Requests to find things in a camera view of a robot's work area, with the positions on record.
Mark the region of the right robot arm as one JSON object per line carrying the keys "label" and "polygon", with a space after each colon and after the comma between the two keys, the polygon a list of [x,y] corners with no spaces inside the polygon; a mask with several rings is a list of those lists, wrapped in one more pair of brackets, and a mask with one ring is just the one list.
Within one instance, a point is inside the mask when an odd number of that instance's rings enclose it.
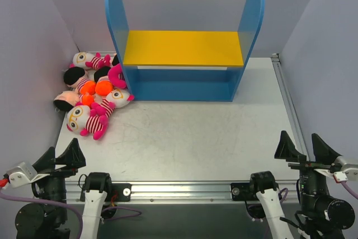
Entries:
{"label": "right robot arm", "polygon": [[284,215],[273,174],[257,172],[250,177],[249,195],[260,201],[272,238],[292,238],[291,227],[299,232],[300,238],[343,238],[343,230],[355,222],[352,205],[329,194],[327,179],[333,179],[357,197],[347,186],[348,181],[357,180],[357,160],[337,153],[316,133],[312,134],[312,145],[314,161],[297,151],[283,130],[274,155],[277,160],[285,160],[292,170],[299,171],[296,189],[300,210],[294,214],[295,222]]}

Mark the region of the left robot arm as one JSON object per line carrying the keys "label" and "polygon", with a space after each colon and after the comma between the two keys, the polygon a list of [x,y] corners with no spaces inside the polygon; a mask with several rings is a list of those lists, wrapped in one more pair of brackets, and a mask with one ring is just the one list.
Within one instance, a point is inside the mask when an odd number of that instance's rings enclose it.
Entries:
{"label": "left robot arm", "polygon": [[83,212],[70,206],[65,180],[84,166],[86,159],[74,138],[60,156],[56,157],[51,147],[30,167],[36,172],[30,179],[34,197],[24,199],[25,205],[16,215],[17,238],[69,238],[70,229],[61,227],[68,212],[78,218],[77,238],[97,238],[102,208],[111,198],[113,186],[108,173],[91,172],[82,186]]}

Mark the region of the pink plush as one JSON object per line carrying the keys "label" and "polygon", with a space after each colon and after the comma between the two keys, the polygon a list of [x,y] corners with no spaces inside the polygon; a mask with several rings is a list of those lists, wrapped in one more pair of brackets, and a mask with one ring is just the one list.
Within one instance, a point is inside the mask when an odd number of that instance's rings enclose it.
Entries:
{"label": "pink plush", "polygon": [[117,64],[110,68],[108,77],[112,85],[116,88],[125,89],[127,87],[126,81],[120,78],[123,70],[120,64]]}

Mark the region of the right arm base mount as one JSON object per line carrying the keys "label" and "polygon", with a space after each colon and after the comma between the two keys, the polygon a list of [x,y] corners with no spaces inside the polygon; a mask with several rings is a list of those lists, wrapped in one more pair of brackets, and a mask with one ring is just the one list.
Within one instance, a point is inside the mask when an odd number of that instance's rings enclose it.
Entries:
{"label": "right arm base mount", "polygon": [[230,184],[233,201],[258,201],[257,193],[263,193],[271,187],[267,184],[233,182]]}

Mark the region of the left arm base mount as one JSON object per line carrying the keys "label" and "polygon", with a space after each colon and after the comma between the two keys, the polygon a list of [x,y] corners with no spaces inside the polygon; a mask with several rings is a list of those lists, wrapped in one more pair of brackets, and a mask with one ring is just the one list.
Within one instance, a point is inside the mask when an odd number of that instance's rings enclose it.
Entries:
{"label": "left arm base mount", "polygon": [[[85,194],[86,194],[86,183],[78,183],[78,186],[81,187],[81,195],[79,200],[84,202],[85,201]],[[105,202],[117,202],[123,201],[127,202],[130,201],[131,197],[131,184],[129,183],[112,183],[110,192],[107,194],[105,198]]]}

